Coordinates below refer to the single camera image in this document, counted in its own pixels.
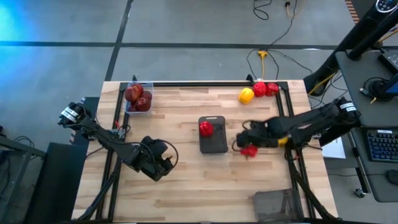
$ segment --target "keyboard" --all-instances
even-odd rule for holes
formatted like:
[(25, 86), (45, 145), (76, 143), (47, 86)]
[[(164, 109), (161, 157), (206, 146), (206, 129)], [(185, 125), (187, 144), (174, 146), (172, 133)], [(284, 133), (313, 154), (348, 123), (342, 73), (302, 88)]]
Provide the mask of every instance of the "keyboard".
[(367, 130), (371, 161), (398, 162), (398, 131)]

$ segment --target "butcher block tabletop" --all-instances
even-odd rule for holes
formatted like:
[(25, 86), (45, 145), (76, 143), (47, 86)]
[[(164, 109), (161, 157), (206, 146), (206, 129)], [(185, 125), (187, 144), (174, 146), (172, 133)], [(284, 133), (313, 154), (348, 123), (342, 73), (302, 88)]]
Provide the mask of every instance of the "butcher block tabletop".
[[(310, 110), (303, 81), (287, 82), (294, 113)], [(119, 85), (120, 82), (104, 82), (103, 85), (97, 118), (105, 129), (112, 127)], [(141, 141), (146, 135), (164, 139), (177, 148), (179, 162), (158, 182), (122, 165), (114, 222), (256, 222), (252, 202), (256, 192), (292, 188), (283, 149), (259, 149), (257, 156), (249, 159), (232, 150), (236, 134), (243, 130), (243, 121), (279, 115), (275, 97), (255, 98), (248, 105), (239, 103), (237, 99), (242, 88), (154, 88), (151, 113), (129, 117), (131, 131), (126, 142)], [(199, 150), (198, 120), (201, 116), (213, 115), (226, 119), (229, 149), (221, 155), (204, 155)], [(123, 117), (124, 102), (120, 124)], [(316, 140), (310, 144), (319, 146)], [(98, 142), (92, 141), (88, 153), (99, 147)], [(82, 215), (100, 191), (106, 152), (103, 149), (85, 161), (73, 218)], [(170, 147), (164, 153), (164, 157), (168, 156), (175, 158)], [(305, 148), (303, 156), (311, 190), (325, 208), (337, 216), (321, 150)], [(105, 200), (105, 211), (109, 208), (110, 193), (111, 190)], [(300, 197), (304, 215), (308, 217), (302, 191)]]

